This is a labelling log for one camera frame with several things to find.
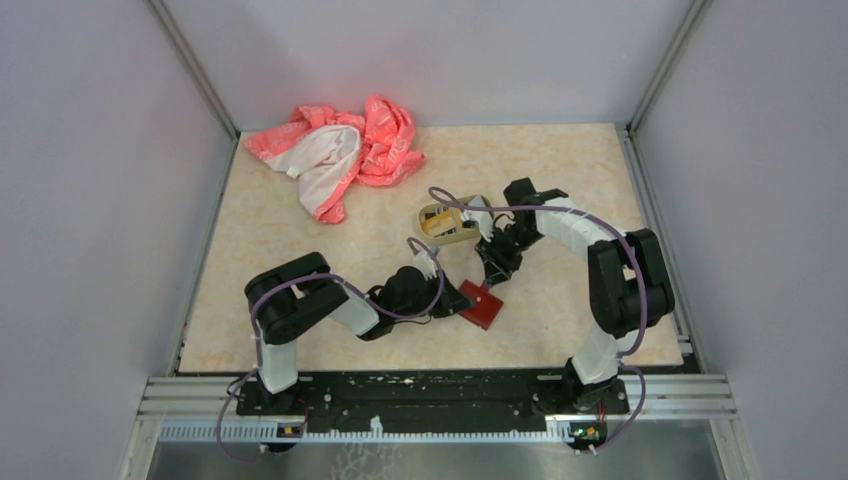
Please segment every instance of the white wall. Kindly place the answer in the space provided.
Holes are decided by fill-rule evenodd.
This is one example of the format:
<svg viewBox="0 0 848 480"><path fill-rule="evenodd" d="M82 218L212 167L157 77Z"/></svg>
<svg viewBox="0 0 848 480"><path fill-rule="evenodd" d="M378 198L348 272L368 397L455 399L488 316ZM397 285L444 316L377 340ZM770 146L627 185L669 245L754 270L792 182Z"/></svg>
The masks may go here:
<svg viewBox="0 0 848 480"><path fill-rule="evenodd" d="M114 478L229 140L139 0L0 7L0 478Z"/></svg>
<svg viewBox="0 0 848 480"><path fill-rule="evenodd" d="M292 107L420 124L630 120L688 0L168 0L242 130Z"/></svg>
<svg viewBox="0 0 848 480"><path fill-rule="evenodd" d="M848 467L846 19L846 2L715 2L639 133L767 479Z"/></svg>

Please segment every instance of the towel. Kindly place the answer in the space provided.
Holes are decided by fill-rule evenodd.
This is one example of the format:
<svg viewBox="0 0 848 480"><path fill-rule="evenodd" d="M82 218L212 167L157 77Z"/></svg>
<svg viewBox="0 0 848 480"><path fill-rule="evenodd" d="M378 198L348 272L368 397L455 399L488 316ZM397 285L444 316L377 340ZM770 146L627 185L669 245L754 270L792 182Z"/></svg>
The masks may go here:
<svg viewBox="0 0 848 480"><path fill-rule="evenodd" d="M345 218L341 197L353 181L374 187L391 187L413 174L424 164L421 152L410 150L415 137L415 120L405 109L379 95L371 95L365 102L365 115L336 112L322 105L304 105L294 109L288 123L260 132L245 142L247 149L269 166L282 165L283 156L300 146L308 136L327 126L349 126L359 133L361 147L355 160L350 162L346 155L349 133L330 130L310 137L310 146L295 155L301 165L320 166L321 173L313 177L298 169L298 196L301 204L312 216L326 223L339 223ZM331 152L330 139L338 144ZM305 159L302 155L316 158ZM339 178L339 170L347 171ZM338 178L338 183L329 194L328 184ZM317 199L323 202L314 206Z"/></svg>
<svg viewBox="0 0 848 480"><path fill-rule="evenodd" d="M362 142L359 130L347 125L327 125L303 137L294 147L266 163L275 172L298 179L300 204L315 218L327 212L344 218L341 197Z"/></svg>

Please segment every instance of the table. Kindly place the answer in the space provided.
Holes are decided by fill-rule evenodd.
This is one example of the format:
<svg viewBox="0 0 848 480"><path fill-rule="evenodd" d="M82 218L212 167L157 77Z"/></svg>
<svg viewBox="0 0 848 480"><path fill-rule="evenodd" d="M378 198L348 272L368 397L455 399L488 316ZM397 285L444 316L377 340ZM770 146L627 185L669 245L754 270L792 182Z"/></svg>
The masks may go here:
<svg viewBox="0 0 848 480"><path fill-rule="evenodd" d="M250 134L244 133L243 143ZM612 124L420 128L414 144L427 164L393 188L352 185L347 218L316 222L298 203L296 181L271 171L239 145L188 322L181 372L245 371L256 361L245 284L257 274L312 251L360 289L383 284L412 256L418 210L438 185L457 197L482 194L505 205L510 181L530 177L537 190L560 188L625 230L643 226ZM443 246L439 259L456 287L479 283L476 240ZM524 254L511 281L492 293L504 300L484 331L459 316L429 325L398 325L365 342L325 319L298 340L300 370L460 369L562 366L594 323L582 259L552 239ZM679 365L670 317L645 336L629 363Z"/></svg>

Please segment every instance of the purple cable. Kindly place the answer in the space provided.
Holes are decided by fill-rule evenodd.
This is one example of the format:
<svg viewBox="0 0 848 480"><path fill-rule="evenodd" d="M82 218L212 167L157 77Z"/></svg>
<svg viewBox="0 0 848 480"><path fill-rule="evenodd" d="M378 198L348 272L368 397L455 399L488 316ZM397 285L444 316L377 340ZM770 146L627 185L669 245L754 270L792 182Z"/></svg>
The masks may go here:
<svg viewBox="0 0 848 480"><path fill-rule="evenodd" d="M639 267L639 262L636 260L636 254L633 253L633 249L630 248L630 245L627 244L627 241L609 223L601 220L600 218L592 215L591 213L584 212L582 210L578 210L576 208L568 208L568 207L558 207L554 205L519 205L514 207L473 207L470 205L466 205L461 203L456 197L454 197L447 190L440 187L430 187L428 192L430 196L433 197L437 202L442 205L447 205L449 207L458 208L460 210L473 210L478 212L516 212L516 211L529 211L529 210L543 210L549 212L563 212L563 213L571 213L574 215L580 215L582 217L588 218L592 222L597 225L600 225L604 230L611 233L616 240L618 240L621 245L624 247L625 253L627 253L627 259L630 260L630 265L633 267L633 272L636 274L636 286L639 290L639 333L636 336L636 341L633 342L633 346L630 347L627 351L618 352L618 357L626 357L628 355L632 355L639 349L639 346L642 345L642 339L645 337L645 330L648 328L648 299L647 294L645 292L645 278L642 276L642 269ZM448 199L439 197L436 195L437 193L441 193L445 195ZM636 416L642 411L642 407L645 404L645 397L647 396L646 385L645 385L645 375L636 367L630 367L626 365L621 365L622 370L627 370L634 372L639 376L639 382L642 384L642 394L639 396L639 403L636 405L636 408L633 409L633 413L630 417L624 422L621 429L619 429L613 436L611 436L607 441L595 448L595 451L584 450L584 452L592 452L597 453L601 450L604 450L608 446L612 445L616 439L618 439L625 430L630 428L630 425L636 419Z"/></svg>
<svg viewBox="0 0 848 480"><path fill-rule="evenodd" d="M592 450L581 450L584 453L596 454L596 453L598 453L602 450L605 450L610 445L612 445L616 440L618 440L619 437L621 437L621 435L624 433L625 430L630 428L630 425L633 424L633 421L636 420L636 416L639 415L639 413L642 411L642 407L645 405L645 396L647 394L646 390L645 390L645 388L646 388L645 374L642 373L642 370L639 370L636 367L629 367L629 366L626 366L626 365L622 365L621 369L633 372L633 373L635 373L636 375L639 376L639 383L642 384L642 394L639 396L639 403L636 404L636 408L633 409L633 413L630 414L630 418L628 418L624 422L624 425L622 425L621 428L619 428L617 432L615 432L611 437L609 437L607 439L607 441L604 442L601 446L595 447L594 451L592 451Z"/></svg>
<svg viewBox="0 0 848 480"><path fill-rule="evenodd" d="M447 205L449 207L458 208L460 210L471 210L475 212L520 212L520 211L547 211L547 212L562 212L562 213L571 213L573 215L579 215L581 217L588 218L593 223L599 225L604 230L608 231L612 234L616 240L618 240L621 245L624 247L624 252L627 254L627 259L630 261L631 267L633 267L633 272L636 274L636 287L639 290L639 333L636 334L636 341L633 342L633 346L631 346L628 350L624 352L618 352L619 358L626 357L628 355L633 355L636 353L636 350L639 350L639 346L642 345L642 339L645 337L645 330L648 328L648 296L645 292L645 277L642 275L642 269L639 267L639 262L636 260L636 254L633 253L633 249L630 248L630 245L627 244L627 240L609 223L601 220L600 218L592 215L589 212L584 212L583 210L578 210L576 208L568 208L568 207L558 207L554 205L517 205L513 207L473 207L471 205L466 205L456 197L453 196L450 192L440 187L430 187L427 190L430 193L430 196L433 197L434 200L441 203L442 205ZM447 200L436 195L437 193L443 194L447 197Z"/></svg>
<svg viewBox="0 0 848 480"><path fill-rule="evenodd" d="M224 441L221 439L221 425L224 423L224 414L227 413L227 408L230 406L230 403L233 401L233 398L235 398L236 394L241 390L244 384L247 383L248 380L250 380L250 377L258 373L259 369L254 368L253 370L247 372L247 375L242 377L241 380L239 380L238 383L233 386L232 393L230 393L230 396L228 396L227 399L224 400L224 408L222 408L221 412L218 414L218 422L215 424L215 440L218 442L218 446L221 448L221 451L224 452L224 455L226 455L227 458L239 463L257 463L262 460L262 456L264 455L264 453L261 453L253 458L242 458L233 455L227 450L227 447L224 446Z"/></svg>
<svg viewBox="0 0 848 480"><path fill-rule="evenodd" d="M411 248L412 251L416 254L418 253L418 250L413 246L413 244L417 244L419 247L421 247L421 249L424 250L424 252L430 257L430 259L433 260L433 263L436 265L436 270L439 273L439 288L436 290L436 295L433 297L433 300L430 302L430 304L427 305L424 310L418 313L414 313L412 315L400 315L386 310L383 307L374 303L373 300L368 298L367 294L362 293L361 290L356 288L354 285L348 283L347 280L345 280L339 275L336 275L335 273L313 273L311 275L304 275L302 277L283 282L277 285L276 287L272 288L271 290L268 290L267 292L265 292L264 295L259 297L259 300L256 301L250 311L250 326L253 328L253 337L255 342L254 344L256 346L256 367L250 372L248 372L247 375L242 377L242 379L239 380L238 383L236 383L236 385L233 387L229 397L227 397L227 400L224 401L224 408L221 409L221 413L218 415L218 423L215 425L215 439L218 441L218 446L221 447L221 451L224 452L224 455L226 455L231 460L235 460L241 463L256 463L262 459L262 455L253 458L239 458L228 452L226 447L224 447L224 442L221 440L221 424L224 421L224 413L226 412L227 407L230 406L230 403L233 401L233 398L235 398L235 396L238 394L244 384L247 383L250 377L259 374L259 368L262 367L262 340L260 339L259 331L259 312L262 311L262 307L264 307L265 304L268 303L268 300L270 300L271 297L280 293L281 291L299 283L310 282L313 280L333 280L335 282L343 284L345 287L350 289L356 296L365 300L365 302L368 303L368 305L370 305L374 310L377 310L378 312L381 312L392 318L404 320L424 316L425 314L427 314L427 312L429 312L433 309L433 307L436 306L436 302L438 302L439 297L442 296L442 292L445 288L445 272L442 269L442 264L439 263L439 259L436 258L436 254L433 253L433 251L430 250L430 248L427 247L424 242L418 240L417 238L409 237L406 239L406 243L409 245L409 248Z"/></svg>

